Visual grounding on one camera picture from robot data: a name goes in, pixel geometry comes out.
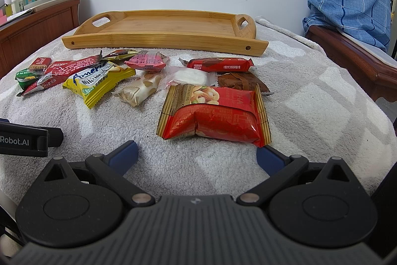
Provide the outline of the wooden side cabinet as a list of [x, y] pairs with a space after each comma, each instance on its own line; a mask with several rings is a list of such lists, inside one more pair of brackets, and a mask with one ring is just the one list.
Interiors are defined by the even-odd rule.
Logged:
[[69, 0], [1, 28], [1, 77], [42, 46], [79, 26], [80, 0]]

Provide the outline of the pink snack packet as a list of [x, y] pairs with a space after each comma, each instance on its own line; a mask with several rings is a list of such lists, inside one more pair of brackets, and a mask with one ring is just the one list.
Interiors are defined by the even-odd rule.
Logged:
[[141, 51], [125, 61], [125, 65], [142, 71], [161, 71], [167, 65], [169, 57], [156, 51]]

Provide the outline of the clear packet white candy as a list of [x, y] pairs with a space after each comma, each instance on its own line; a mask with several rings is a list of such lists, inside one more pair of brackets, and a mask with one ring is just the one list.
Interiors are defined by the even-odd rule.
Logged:
[[217, 74], [205, 72], [188, 67], [166, 67], [163, 78], [160, 81], [160, 88], [167, 89], [171, 85], [204, 85], [217, 86]]

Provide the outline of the grey checkered blanket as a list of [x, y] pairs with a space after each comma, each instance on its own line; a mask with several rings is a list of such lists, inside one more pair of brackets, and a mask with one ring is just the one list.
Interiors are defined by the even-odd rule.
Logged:
[[[254, 59], [254, 72], [271, 91], [263, 101], [272, 146], [315, 162], [342, 157], [367, 192], [374, 192], [396, 163], [390, 119], [321, 47], [264, 19], [256, 28], [257, 38], [268, 41], [263, 56]], [[160, 88], [132, 107], [106, 93], [88, 108], [61, 85], [22, 97], [10, 73], [1, 79], [1, 117], [17, 124], [60, 128], [63, 143], [48, 155], [69, 161], [109, 153], [135, 141], [139, 158], [126, 177], [154, 196], [238, 196], [266, 179], [250, 143], [158, 137], [166, 94]]]

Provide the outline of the brown almond cake packet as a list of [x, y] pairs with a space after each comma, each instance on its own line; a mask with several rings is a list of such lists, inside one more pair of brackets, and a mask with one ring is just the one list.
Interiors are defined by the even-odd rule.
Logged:
[[258, 85], [261, 93], [264, 95], [272, 95], [273, 92], [263, 83], [256, 75], [251, 72], [229, 72], [222, 73], [217, 76], [219, 87], [228, 87], [237, 90], [254, 91]]

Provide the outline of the yellow Ameria snack packet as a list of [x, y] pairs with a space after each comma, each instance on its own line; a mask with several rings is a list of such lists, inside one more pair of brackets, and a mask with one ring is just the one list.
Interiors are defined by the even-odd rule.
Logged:
[[68, 77], [62, 87], [77, 94], [83, 99], [83, 103], [92, 109], [106, 93], [114, 89], [122, 80], [135, 74], [135, 70], [128, 65], [99, 61], [92, 67]]

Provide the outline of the bamboo serving tray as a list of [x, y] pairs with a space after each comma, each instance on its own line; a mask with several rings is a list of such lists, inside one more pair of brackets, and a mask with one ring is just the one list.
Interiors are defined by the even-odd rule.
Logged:
[[247, 14], [193, 10], [108, 11], [87, 19], [68, 49], [170, 48], [262, 56], [266, 40], [256, 38], [256, 24]]

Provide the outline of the red chocolate wafer bar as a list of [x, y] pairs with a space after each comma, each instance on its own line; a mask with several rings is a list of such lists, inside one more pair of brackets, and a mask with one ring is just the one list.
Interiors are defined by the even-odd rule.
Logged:
[[184, 67], [204, 72], [249, 72], [254, 67], [252, 59], [234, 57], [213, 57], [204, 59], [191, 59], [189, 61], [179, 58]]

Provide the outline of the green snack packet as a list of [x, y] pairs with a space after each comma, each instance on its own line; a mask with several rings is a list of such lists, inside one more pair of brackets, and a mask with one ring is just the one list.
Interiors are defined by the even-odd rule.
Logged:
[[39, 79], [40, 74], [31, 72], [28, 68], [22, 69], [15, 74], [15, 80], [23, 90]]

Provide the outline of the red Biscoff biscuit packet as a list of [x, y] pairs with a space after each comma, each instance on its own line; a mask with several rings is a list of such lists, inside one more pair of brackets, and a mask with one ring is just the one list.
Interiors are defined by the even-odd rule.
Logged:
[[33, 63], [28, 67], [28, 70], [32, 73], [44, 74], [46, 69], [52, 63], [52, 59], [50, 57], [38, 57]]

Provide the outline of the small white bottle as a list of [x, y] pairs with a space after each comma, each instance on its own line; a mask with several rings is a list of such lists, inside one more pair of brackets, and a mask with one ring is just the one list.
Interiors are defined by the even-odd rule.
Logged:
[[11, 0], [11, 10], [13, 14], [20, 12], [20, 5], [18, 0]]

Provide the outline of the large red nut snack bag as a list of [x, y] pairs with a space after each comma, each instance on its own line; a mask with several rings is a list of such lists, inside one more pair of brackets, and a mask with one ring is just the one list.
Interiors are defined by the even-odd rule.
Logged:
[[157, 135], [165, 140], [199, 136], [257, 147], [272, 141], [258, 84], [253, 90], [191, 84], [171, 86]]

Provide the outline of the gold red snack packet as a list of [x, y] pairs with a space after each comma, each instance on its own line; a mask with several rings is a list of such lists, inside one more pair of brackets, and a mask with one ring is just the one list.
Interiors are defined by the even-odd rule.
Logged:
[[119, 49], [112, 51], [110, 54], [107, 54], [106, 56], [103, 56], [102, 59], [105, 61], [127, 61], [138, 53], [139, 53], [138, 50], [132, 48]]

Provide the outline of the long red stick packet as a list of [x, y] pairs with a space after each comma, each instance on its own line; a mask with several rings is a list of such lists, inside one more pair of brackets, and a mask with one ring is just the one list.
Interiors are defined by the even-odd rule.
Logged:
[[71, 75], [91, 67], [101, 61], [101, 52], [97, 55], [88, 56], [76, 61], [55, 61], [47, 69], [45, 74], [29, 85], [25, 90], [18, 93], [18, 97], [30, 95], [37, 91], [46, 90], [61, 84]]

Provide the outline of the beige nougat snack packet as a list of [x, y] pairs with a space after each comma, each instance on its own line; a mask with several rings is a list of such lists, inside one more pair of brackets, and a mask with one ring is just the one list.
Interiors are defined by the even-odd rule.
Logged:
[[160, 72], [146, 72], [122, 89], [112, 92], [112, 95], [136, 107], [158, 90], [161, 79]]

